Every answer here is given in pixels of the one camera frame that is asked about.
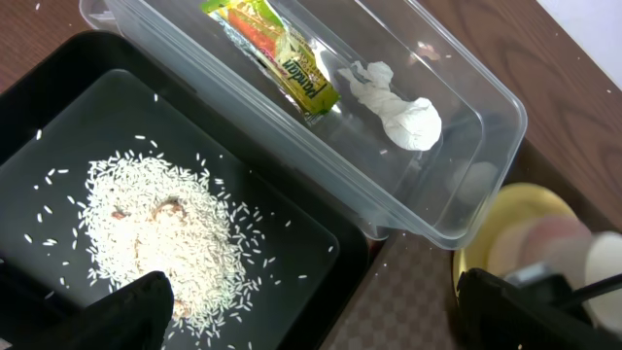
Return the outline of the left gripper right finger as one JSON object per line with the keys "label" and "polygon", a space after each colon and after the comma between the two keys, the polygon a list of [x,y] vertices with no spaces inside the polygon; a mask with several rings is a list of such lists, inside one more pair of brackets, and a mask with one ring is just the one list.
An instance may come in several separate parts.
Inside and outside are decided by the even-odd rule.
{"label": "left gripper right finger", "polygon": [[[616,290],[621,290],[619,274],[573,290],[557,305],[563,309],[582,306],[584,301]],[[458,306],[472,349],[621,347],[620,337],[576,320],[481,268],[472,268],[461,275]]]}

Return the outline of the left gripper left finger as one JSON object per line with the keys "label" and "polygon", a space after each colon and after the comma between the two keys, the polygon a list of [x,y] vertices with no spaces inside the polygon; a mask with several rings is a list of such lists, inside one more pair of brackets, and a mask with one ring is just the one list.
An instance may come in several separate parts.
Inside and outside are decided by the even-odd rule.
{"label": "left gripper left finger", "polygon": [[59,325],[30,337],[30,349],[159,350],[172,319],[169,279],[152,271]]}

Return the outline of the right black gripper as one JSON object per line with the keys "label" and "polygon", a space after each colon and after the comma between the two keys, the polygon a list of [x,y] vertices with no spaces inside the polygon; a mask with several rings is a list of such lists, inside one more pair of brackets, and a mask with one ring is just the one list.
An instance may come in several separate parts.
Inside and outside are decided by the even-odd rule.
{"label": "right black gripper", "polygon": [[557,305],[560,299],[570,296],[573,289],[563,274],[556,272],[545,262],[511,271],[504,275],[504,280],[536,300],[549,304],[585,324],[592,324],[590,316],[581,305],[565,309]]}

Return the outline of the pink small plate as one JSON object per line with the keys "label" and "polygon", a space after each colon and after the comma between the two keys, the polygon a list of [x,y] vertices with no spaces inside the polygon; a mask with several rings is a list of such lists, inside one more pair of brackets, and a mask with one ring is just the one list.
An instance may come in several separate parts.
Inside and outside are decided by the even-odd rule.
{"label": "pink small plate", "polygon": [[547,216],[515,224],[502,231],[490,248],[487,270],[503,276],[539,262],[554,243],[583,239],[592,232],[575,217]]}

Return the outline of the white paper cup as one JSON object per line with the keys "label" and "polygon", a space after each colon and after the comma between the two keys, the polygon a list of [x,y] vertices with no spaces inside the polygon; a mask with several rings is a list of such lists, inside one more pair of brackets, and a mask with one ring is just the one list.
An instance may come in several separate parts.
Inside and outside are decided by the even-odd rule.
{"label": "white paper cup", "polygon": [[[553,241],[544,260],[577,290],[621,273],[621,234],[605,231]],[[582,306],[597,326],[621,334],[621,290],[591,298]]]}

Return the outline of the yellow plastic plate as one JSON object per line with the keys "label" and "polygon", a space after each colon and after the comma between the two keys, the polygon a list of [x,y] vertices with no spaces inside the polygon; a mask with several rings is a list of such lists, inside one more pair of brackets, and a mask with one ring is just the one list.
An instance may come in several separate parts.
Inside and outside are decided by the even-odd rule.
{"label": "yellow plastic plate", "polygon": [[454,293],[458,293],[461,275],[471,268],[488,269],[490,250],[499,236],[508,228],[548,216],[576,219],[576,215],[557,194],[545,187],[516,183],[504,186],[479,231],[470,243],[454,252],[452,279]]}

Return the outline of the pile of white rice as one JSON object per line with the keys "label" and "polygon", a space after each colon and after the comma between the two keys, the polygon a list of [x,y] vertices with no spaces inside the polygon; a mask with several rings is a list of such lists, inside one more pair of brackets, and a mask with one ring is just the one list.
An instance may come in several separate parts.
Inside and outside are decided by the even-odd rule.
{"label": "pile of white rice", "polygon": [[169,349],[274,349],[334,265],[318,221],[148,88],[90,87],[1,170],[2,250],[79,301],[159,270]]}

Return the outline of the white tissue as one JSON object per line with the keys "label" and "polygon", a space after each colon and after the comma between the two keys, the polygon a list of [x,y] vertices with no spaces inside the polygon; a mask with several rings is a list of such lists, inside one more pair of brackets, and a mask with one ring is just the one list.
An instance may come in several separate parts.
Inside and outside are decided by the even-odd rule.
{"label": "white tissue", "polygon": [[394,72],[383,61],[363,67],[355,61],[337,72],[350,84],[351,93],[359,103],[375,114],[386,135],[407,151],[429,151],[439,140],[442,120],[426,97],[414,101],[401,99],[391,91]]}

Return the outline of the green orange snack wrapper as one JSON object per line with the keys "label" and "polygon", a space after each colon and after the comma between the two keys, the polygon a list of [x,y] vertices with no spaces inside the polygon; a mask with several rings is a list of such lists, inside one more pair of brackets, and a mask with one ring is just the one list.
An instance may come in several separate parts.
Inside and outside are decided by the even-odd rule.
{"label": "green orange snack wrapper", "polygon": [[339,101],[305,38],[268,1],[208,0],[200,9],[279,86],[307,124],[318,122]]}

